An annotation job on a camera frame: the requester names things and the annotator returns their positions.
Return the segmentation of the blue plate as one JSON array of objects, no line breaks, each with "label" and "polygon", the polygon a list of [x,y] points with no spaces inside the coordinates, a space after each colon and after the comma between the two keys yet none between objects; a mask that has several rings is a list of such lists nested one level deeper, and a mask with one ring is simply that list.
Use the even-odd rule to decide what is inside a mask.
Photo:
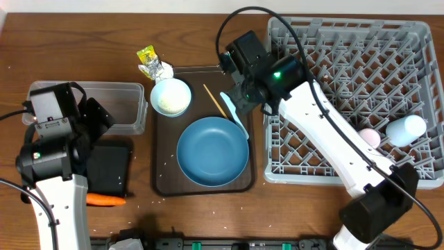
[{"label": "blue plate", "polygon": [[205,117],[181,134],[177,161],[182,173],[205,187],[220,187],[241,176],[249,161],[249,144],[241,129],[221,117]]}]

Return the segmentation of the pink plastic cup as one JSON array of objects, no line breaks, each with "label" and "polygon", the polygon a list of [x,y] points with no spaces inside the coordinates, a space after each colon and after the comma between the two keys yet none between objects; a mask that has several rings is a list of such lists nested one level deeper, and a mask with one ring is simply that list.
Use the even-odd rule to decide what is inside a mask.
[{"label": "pink plastic cup", "polygon": [[372,148],[376,149],[381,143],[379,133],[371,128],[364,128],[358,132],[360,137],[367,142]]}]

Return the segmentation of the light blue plastic cup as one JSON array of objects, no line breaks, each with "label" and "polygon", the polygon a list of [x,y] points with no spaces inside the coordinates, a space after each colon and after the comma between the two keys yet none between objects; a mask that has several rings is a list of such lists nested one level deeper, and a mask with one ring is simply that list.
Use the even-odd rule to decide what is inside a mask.
[{"label": "light blue plastic cup", "polygon": [[390,122],[386,136],[392,145],[405,147],[422,136],[427,129],[425,120],[418,115],[409,115]]}]

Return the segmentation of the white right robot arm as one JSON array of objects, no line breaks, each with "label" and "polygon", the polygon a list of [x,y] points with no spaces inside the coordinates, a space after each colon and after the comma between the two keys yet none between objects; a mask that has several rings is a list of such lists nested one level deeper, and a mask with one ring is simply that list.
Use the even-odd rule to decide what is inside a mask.
[{"label": "white right robot arm", "polygon": [[352,201],[339,212],[343,226],[337,249],[367,249],[416,202],[418,174],[401,167],[366,143],[335,110],[308,69],[306,60],[271,54],[219,56],[235,85],[228,95],[243,113],[270,106],[294,124],[327,159]]}]

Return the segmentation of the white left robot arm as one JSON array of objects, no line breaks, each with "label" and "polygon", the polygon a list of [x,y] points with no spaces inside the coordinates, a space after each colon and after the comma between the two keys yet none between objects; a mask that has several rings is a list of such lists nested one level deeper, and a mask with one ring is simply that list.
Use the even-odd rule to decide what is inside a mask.
[{"label": "white left robot arm", "polygon": [[76,82],[32,90],[34,122],[16,158],[31,199],[41,249],[91,249],[87,160],[114,125],[112,115]]}]

